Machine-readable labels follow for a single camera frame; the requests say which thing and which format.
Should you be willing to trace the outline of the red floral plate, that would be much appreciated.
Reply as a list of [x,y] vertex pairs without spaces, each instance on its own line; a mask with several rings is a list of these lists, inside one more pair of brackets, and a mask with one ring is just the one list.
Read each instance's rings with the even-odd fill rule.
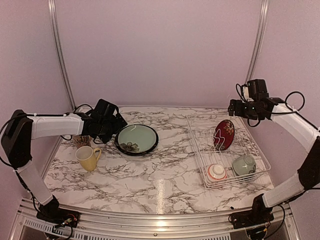
[[213,145],[216,151],[225,151],[233,143],[235,127],[231,120],[221,121],[214,131]]

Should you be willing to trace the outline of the white coral pattern mug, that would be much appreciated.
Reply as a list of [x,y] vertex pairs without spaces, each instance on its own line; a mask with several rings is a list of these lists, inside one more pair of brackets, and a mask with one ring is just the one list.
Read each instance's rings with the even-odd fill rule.
[[79,149],[84,146],[91,146],[91,137],[88,135],[75,135],[72,137],[73,145]]

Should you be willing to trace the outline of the yellow ceramic mug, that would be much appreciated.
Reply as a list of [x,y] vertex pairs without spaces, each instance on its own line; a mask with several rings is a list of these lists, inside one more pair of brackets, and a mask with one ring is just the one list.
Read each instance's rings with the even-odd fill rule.
[[82,146],[76,150],[75,157],[83,169],[92,172],[96,169],[101,154],[102,150],[100,148]]

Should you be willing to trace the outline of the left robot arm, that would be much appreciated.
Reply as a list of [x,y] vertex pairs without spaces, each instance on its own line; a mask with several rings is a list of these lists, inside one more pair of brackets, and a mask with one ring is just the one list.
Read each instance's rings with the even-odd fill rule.
[[44,137],[70,135],[99,138],[106,144],[126,125],[118,106],[103,99],[87,112],[38,114],[18,109],[0,130],[1,146],[8,159],[6,165],[44,207],[44,215],[51,222],[58,223],[63,219],[63,211],[32,163],[31,142]]

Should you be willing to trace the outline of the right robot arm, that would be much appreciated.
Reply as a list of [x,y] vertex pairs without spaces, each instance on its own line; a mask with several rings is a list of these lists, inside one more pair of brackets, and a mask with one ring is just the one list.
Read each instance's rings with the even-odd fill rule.
[[293,176],[254,199],[254,208],[248,212],[247,219],[252,224],[258,224],[267,216],[267,209],[291,201],[307,191],[319,189],[320,129],[302,116],[300,107],[290,106],[287,98],[270,96],[264,79],[236,84],[235,89],[239,99],[230,100],[230,116],[257,123],[269,120],[305,151],[305,159]]

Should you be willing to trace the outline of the pale green bowl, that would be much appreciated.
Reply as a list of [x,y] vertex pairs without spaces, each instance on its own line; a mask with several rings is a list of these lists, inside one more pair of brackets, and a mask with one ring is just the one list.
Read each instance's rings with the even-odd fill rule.
[[241,155],[232,163],[232,168],[237,176],[253,174],[256,172],[256,161],[251,155]]

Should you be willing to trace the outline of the white red patterned bowl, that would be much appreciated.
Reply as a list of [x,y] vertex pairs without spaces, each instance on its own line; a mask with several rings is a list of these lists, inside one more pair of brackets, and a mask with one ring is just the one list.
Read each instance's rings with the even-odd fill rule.
[[207,179],[210,182],[221,181],[227,178],[226,169],[218,163],[208,165],[206,168]]

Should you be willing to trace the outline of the right aluminium frame post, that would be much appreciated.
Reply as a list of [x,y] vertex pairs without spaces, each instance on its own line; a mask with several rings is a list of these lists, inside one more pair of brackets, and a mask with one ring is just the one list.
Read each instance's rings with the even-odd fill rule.
[[251,59],[249,62],[245,83],[251,80],[255,73],[255,68],[256,68],[258,58],[262,49],[263,40],[266,32],[269,5],[270,5],[269,0],[261,1],[256,37],[254,40],[253,51],[252,51]]

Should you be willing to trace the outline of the aluminium frame post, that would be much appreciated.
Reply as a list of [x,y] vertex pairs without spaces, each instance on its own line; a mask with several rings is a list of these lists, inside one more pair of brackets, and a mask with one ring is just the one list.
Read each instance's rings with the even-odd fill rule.
[[266,32],[269,5],[270,5],[269,0],[261,1],[256,37],[254,40],[253,51],[252,51],[251,59],[249,62],[245,83],[251,80],[255,73],[255,68],[256,68],[258,58],[262,49],[263,40]]
[[63,46],[60,37],[59,31],[59,23],[58,23],[58,16],[57,16],[57,8],[56,8],[56,1],[55,0],[48,0],[48,10],[50,16],[50,23],[53,33],[55,51],[58,59],[59,69],[62,76],[63,85],[66,91],[67,99],[70,105],[70,108],[74,110],[76,108],[76,102],[74,99],[74,95],[72,92],[68,71],[66,67],[66,62],[63,53]]

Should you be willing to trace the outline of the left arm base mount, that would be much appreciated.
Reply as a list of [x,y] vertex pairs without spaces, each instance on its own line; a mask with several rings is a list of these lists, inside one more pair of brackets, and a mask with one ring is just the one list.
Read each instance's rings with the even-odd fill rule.
[[55,223],[58,227],[69,225],[78,226],[80,213],[78,211],[60,208],[59,201],[53,195],[47,204],[38,203],[36,217],[46,222]]

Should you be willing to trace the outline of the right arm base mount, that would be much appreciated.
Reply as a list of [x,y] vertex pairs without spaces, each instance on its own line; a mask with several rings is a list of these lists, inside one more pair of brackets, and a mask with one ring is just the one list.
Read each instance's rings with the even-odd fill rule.
[[234,212],[229,215],[228,221],[234,229],[252,227],[259,224],[270,223],[274,220],[273,207],[266,207],[263,201],[263,194],[253,199],[250,210]]

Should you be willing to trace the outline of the front aluminium table rail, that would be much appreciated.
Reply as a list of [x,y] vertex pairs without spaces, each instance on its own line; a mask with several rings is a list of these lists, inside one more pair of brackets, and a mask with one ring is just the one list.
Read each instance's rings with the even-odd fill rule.
[[247,229],[234,229],[233,210],[187,214],[142,214],[99,211],[76,207],[77,227],[53,229],[54,224],[37,219],[32,201],[23,199],[9,235],[23,239],[29,229],[35,239],[51,234],[62,239],[73,233],[74,240],[246,240]]

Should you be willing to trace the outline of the left aluminium frame post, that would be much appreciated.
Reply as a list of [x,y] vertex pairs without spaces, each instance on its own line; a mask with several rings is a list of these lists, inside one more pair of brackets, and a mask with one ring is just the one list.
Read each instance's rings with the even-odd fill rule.
[[48,0],[48,10],[50,16],[50,23],[53,33],[55,51],[58,59],[59,69],[62,76],[63,85],[66,91],[67,99],[70,105],[70,108],[74,110],[76,108],[76,102],[74,99],[74,95],[72,92],[68,71],[66,67],[66,62],[63,53],[63,46],[60,37],[59,31],[59,23],[58,23],[58,16],[57,16],[57,8],[56,8],[56,1],[55,0]]

